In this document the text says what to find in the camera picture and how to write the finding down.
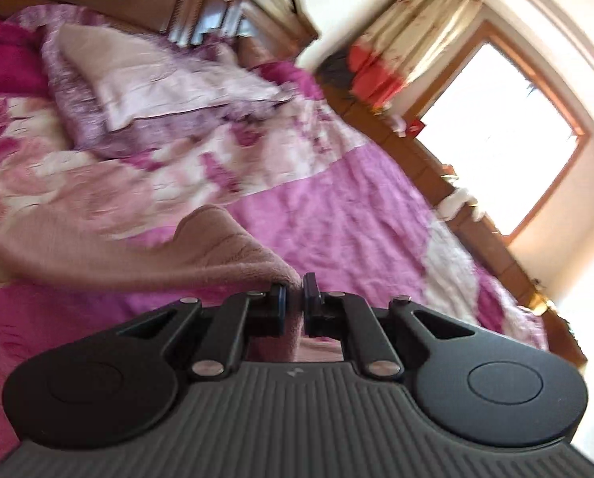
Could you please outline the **dusty pink knitted sweater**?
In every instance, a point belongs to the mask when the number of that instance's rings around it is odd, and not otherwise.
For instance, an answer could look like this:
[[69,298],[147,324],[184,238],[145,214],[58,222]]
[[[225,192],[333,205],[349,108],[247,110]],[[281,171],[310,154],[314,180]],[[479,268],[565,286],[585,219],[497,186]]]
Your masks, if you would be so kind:
[[18,276],[51,286],[91,291],[163,292],[279,283],[294,301],[285,335],[255,343],[266,360],[341,359],[330,335],[302,332],[301,280],[223,208],[204,205],[179,222],[173,237],[145,247],[110,241],[77,228],[65,216],[36,206],[0,230],[0,262]]

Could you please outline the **long wooden side cabinet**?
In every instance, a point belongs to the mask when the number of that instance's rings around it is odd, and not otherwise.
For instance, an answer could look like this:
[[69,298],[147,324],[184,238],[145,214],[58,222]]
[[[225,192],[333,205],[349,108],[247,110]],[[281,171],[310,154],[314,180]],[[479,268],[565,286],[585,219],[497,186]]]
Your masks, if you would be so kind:
[[547,303],[546,295],[511,255],[491,221],[477,215],[478,209],[471,196],[453,187],[446,177],[441,176],[436,163],[417,140],[397,136],[392,126],[357,102],[343,88],[337,88],[321,76],[315,80],[323,89],[331,108],[345,122],[377,143],[384,153],[389,154],[426,202],[443,215],[443,220],[467,251],[500,280],[519,304],[527,306],[541,317],[552,352],[583,370],[588,358],[576,341],[568,321]]

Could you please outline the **white plush toy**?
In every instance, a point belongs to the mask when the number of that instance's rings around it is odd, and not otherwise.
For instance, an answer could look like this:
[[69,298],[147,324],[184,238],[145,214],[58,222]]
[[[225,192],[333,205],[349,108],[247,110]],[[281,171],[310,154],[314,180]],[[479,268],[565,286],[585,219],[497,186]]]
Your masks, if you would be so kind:
[[456,188],[436,206],[436,213],[444,221],[452,221],[461,210],[470,212],[475,222],[485,217],[485,208],[467,191],[467,188]]

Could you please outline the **wooden framed window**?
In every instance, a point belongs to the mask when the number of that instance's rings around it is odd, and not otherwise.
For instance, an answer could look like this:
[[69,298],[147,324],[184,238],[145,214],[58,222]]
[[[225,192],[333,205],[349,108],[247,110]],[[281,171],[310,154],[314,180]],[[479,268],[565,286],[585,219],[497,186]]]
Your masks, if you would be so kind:
[[588,142],[567,98],[498,26],[481,22],[408,108],[420,143],[512,242]]

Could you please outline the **small red box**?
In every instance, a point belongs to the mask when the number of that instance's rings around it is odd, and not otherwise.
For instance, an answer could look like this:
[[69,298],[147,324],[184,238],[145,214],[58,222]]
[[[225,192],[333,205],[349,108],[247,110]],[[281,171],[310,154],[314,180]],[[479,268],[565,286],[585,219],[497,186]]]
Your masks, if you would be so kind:
[[423,131],[423,128],[425,128],[424,122],[419,118],[415,118],[407,124],[405,134],[407,137],[416,138]]

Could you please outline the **purple floral folded quilt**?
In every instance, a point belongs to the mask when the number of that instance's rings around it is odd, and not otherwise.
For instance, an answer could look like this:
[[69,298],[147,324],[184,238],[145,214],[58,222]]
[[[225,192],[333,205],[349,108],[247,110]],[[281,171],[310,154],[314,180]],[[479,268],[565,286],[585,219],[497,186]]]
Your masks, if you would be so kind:
[[232,39],[182,49],[83,6],[28,6],[10,24],[41,37],[48,88],[74,148],[129,158],[230,122],[264,120],[291,95],[239,65]]

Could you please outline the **dark bag on cabinet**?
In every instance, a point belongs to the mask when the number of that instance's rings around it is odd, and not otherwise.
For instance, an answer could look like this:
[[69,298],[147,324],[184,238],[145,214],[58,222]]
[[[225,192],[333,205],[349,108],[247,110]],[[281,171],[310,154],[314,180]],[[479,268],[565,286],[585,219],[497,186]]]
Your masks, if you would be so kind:
[[354,73],[347,65],[347,50],[339,50],[326,57],[316,74],[324,83],[348,91],[351,88]]

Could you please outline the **cream and red floral curtain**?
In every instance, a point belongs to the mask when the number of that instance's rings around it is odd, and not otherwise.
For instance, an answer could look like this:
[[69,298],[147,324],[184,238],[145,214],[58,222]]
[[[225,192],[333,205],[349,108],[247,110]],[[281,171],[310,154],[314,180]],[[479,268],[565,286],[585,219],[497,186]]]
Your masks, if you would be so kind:
[[433,67],[482,10],[482,0],[395,0],[352,43],[351,93],[374,110]]

